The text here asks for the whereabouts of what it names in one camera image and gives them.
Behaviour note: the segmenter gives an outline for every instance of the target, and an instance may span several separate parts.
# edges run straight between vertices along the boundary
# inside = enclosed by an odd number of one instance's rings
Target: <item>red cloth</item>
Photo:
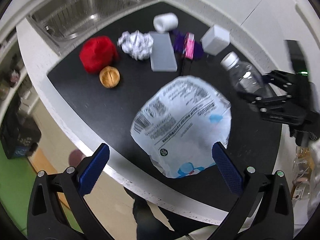
[[[99,73],[119,58],[116,46],[107,36],[91,38],[82,47],[80,60],[84,69],[90,74]]]

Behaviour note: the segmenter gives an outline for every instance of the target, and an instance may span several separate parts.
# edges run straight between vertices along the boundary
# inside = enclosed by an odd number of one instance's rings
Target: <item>blue gripper pad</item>
[[[224,181],[228,185],[229,190],[238,196],[243,192],[243,178],[237,168],[231,162],[225,153],[225,149],[221,148],[218,143],[212,146],[212,158],[218,166]]]
[[[81,196],[90,194],[110,158],[109,146],[104,144],[79,178],[78,192]]]

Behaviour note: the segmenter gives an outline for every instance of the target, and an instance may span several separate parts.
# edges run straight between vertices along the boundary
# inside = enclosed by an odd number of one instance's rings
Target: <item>white cube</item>
[[[230,32],[215,24],[200,41],[205,53],[216,56],[230,44]]]

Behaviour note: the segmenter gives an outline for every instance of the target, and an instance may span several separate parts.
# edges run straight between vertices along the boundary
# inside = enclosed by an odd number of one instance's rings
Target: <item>stainless steel sink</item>
[[[61,55],[66,47],[93,30],[98,23],[137,4],[137,0],[48,0],[27,19]]]

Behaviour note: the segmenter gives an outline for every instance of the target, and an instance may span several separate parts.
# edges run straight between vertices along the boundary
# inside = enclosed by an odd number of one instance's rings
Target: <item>metal bolt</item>
[[[249,173],[255,173],[255,172],[256,172],[256,169],[255,169],[254,167],[249,166],[249,167],[247,168],[247,171],[248,171]]]
[[[283,173],[283,171],[277,171],[277,175],[278,175],[279,177],[283,177],[283,176],[284,176],[284,173]]]
[[[67,173],[69,173],[69,174],[73,173],[74,171],[75,171],[75,168],[72,166],[67,168]]]
[[[39,171],[38,172],[38,177],[42,177],[44,175],[44,171]]]

